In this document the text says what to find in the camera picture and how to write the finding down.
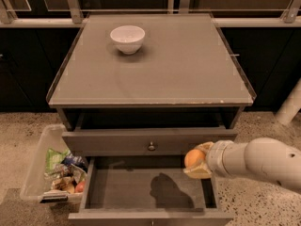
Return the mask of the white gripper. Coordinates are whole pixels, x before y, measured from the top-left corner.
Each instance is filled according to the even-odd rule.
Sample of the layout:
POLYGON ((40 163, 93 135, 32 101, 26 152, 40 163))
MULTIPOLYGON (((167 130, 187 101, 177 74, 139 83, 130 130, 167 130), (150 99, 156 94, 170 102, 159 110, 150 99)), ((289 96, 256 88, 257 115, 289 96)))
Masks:
POLYGON ((209 141, 196 146, 206 154, 206 163, 201 162, 192 168, 185 168, 183 172, 193 179, 210 179, 212 174, 219 177, 231 177, 224 165, 224 152, 232 144, 231 140, 209 141))

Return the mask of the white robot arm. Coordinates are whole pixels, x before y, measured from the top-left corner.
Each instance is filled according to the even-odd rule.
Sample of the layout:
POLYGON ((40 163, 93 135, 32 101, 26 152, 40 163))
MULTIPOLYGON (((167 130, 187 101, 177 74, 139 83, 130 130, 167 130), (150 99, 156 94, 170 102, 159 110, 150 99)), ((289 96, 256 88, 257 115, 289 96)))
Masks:
POLYGON ((301 193, 301 151, 269 137, 199 144, 186 154, 183 172, 193 179, 248 178, 301 193))

